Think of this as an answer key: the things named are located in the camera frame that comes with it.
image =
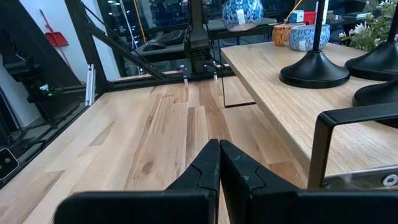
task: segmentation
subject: black pipe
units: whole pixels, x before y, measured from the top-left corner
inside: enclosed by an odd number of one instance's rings
[[[323,9],[325,8],[325,0],[319,0],[318,3],[318,12],[317,12],[317,21],[315,21],[315,34],[313,40],[312,51],[319,51],[319,42],[321,39],[321,31],[322,31],[322,19],[323,19]]]

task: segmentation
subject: green plant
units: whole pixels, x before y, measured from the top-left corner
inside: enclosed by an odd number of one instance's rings
[[[348,36],[340,33],[339,38],[342,41],[351,40],[350,47],[372,51],[387,39],[397,2],[398,0],[382,1],[377,7],[381,11],[381,16],[378,18],[373,15],[368,16],[364,24],[356,25],[355,29],[349,31]]]

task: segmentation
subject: blue and white vase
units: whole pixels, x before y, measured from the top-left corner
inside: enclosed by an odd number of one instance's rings
[[[228,0],[221,18],[229,31],[244,31],[255,28],[263,14],[261,0]]]
[[[315,25],[296,26],[290,30],[290,47],[298,51],[310,51],[313,48]],[[330,26],[323,24],[319,49],[321,50],[330,39]]]

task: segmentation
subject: wooden table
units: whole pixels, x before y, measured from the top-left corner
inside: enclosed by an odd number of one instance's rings
[[[323,111],[352,107],[356,90],[380,83],[351,77],[347,83],[335,88],[297,88],[282,83],[279,72],[300,60],[305,52],[276,47],[273,42],[227,47],[221,51],[307,175],[317,116]],[[365,53],[335,44],[328,44],[323,51],[339,66]],[[335,128],[326,175],[395,164],[398,164],[398,129],[374,121]]]

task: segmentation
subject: black metal table leg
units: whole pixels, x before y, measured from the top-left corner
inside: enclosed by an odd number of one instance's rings
[[[223,65],[221,61],[221,46],[220,46],[220,40],[218,39],[218,55],[220,56],[220,61],[218,62],[220,65],[220,77],[221,77],[221,85],[223,86],[223,103],[225,108],[234,108],[234,107],[239,107],[239,106],[249,106],[249,105],[255,105],[256,102],[249,102],[249,103],[238,103],[238,104],[233,104],[233,105],[226,105],[225,104],[225,88],[224,88],[224,75],[223,75],[223,69],[225,66]]]

